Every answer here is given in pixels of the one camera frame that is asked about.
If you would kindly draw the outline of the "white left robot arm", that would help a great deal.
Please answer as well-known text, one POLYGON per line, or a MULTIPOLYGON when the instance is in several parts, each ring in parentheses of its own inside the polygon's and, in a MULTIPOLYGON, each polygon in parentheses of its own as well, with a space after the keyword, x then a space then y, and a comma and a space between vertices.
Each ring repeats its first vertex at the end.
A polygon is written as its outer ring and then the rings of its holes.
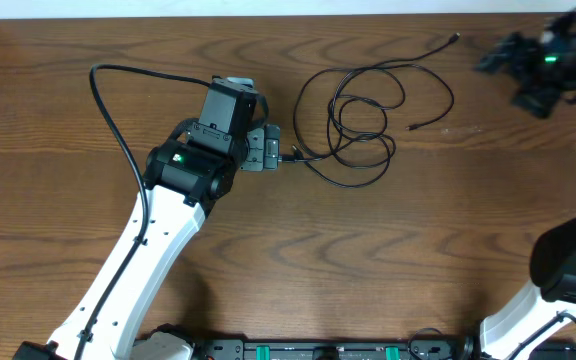
POLYGON ((25 341, 17 359, 189 359, 190 340, 137 332, 163 280, 200 230, 237 170, 265 166, 268 108, 253 80, 216 77, 198 119, 180 126, 148 158, 143 189, 118 242, 78 307, 44 344, 25 341))

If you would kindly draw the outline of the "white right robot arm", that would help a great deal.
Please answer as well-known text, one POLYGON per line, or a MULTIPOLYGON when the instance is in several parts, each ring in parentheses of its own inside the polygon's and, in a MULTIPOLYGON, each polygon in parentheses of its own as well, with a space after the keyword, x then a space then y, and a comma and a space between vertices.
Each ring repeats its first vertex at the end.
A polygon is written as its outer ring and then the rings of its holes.
MULTIPOLYGON (((538 118, 550 116, 563 93, 576 98, 576 9, 549 22, 540 38, 514 32, 484 56, 477 70, 505 69, 519 83, 512 102, 538 118)), ((486 317, 469 359, 527 359, 569 323, 576 324, 576 217, 536 241, 529 281, 497 313, 486 317)))

